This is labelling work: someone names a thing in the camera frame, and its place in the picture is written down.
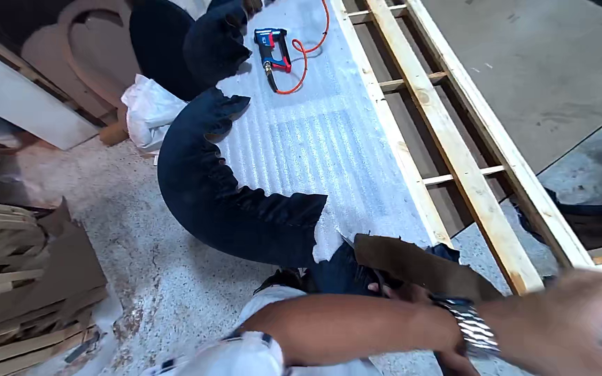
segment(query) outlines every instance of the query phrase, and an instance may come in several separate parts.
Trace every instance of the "white plastic bag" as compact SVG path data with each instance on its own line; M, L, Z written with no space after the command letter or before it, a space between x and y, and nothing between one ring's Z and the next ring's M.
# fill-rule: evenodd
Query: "white plastic bag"
M121 101L127 106L129 137L143 152L159 150L169 125L187 106L186 101L140 74Z

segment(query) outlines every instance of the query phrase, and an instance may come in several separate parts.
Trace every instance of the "white cloth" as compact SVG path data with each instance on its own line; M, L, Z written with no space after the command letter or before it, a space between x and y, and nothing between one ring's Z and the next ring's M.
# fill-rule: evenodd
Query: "white cloth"
M159 150L171 122L187 102L142 74L120 98L127 106L129 138L143 152Z
M241 323L267 304L297 298L305 292L287 286L271 286L258 292L241 312ZM260 332L228 337L196 353L178 369L178 376L382 376L370 360L356 359L325 367L285 369L282 350L275 338Z

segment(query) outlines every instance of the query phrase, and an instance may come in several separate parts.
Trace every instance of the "white shirt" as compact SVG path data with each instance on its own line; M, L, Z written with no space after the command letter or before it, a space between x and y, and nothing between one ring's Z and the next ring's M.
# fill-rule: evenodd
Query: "white shirt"
M305 295L287 286L258 292L243 308L240 323L267 304ZM194 359L177 369L176 376L382 376L368 359L324 367L284 366L279 344L261 332L244 332L199 350Z

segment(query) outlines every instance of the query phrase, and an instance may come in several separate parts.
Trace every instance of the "orange air hose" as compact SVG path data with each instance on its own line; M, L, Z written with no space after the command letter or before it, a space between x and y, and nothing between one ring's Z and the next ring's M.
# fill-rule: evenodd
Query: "orange air hose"
M291 94L301 87L303 80L306 78L306 71L308 71L308 56L306 56L306 54L318 49L320 46L322 46L322 43L324 43L324 40L326 39L326 34L329 32L329 8L326 7L326 0L322 0L322 5L324 5L324 12L326 13L326 28L324 29L322 40L320 40L320 43L318 43L317 46L311 49L305 49L303 47L303 43L301 43L299 39L292 39L292 47L303 54L303 75L301 76L299 83L296 84L292 90L276 90L278 94Z

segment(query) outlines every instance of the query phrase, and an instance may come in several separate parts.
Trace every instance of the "white panel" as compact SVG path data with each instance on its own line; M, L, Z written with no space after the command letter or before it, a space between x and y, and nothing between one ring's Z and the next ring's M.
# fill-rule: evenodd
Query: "white panel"
M2 62L0 116L62 150L97 133L87 120Z

